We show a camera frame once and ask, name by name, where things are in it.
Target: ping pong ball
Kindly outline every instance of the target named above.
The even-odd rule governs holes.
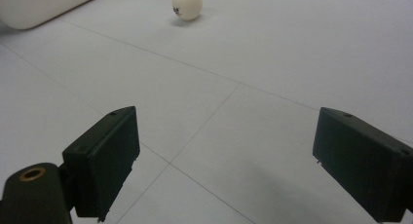
[[[179,18],[192,20],[200,14],[203,0],[172,0],[172,6]]]

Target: brass insert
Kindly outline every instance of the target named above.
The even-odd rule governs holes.
[[[25,172],[23,172],[20,175],[19,180],[21,182],[33,181],[33,180],[43,176],[43,174],[45,174],[45,172],[46,172],[45,168],[30,168],[30,169],[26,170]]]

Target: white object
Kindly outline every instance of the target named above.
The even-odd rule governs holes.
[[[0,0],[0,20],[15,29],[27,29],[88,0]]]
[[[195,19],[203,8],[203,0],[172,0],[173,11],[184,20]]]

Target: white floor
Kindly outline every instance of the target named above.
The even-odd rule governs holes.
[[[413,145],[412,12],[204,0],[185,22],[171,0],[93,0],[31,30],[0,24],[0,189],[135,105],[141,154],[105,223],[374,223],[313,140],[326,106]]]

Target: black plastic part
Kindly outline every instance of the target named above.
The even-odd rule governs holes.
[[[60,174],[61,186],[67,210],[71,210],[80,201],[80,190],[74,174],[68,174],[66,165],[63,164],[58,168]]]
[[[0,223],[72,223],[57,166],[37,164],[10,176],[4,187]]]
[[[412,148],[361,119],[321,108],[313,155],[377,222],[412,210]]]
[[[135,108],[106,115],[62,155],[65,176],[75,176],[80,192],[78,216],[103,221],[139,155]]]

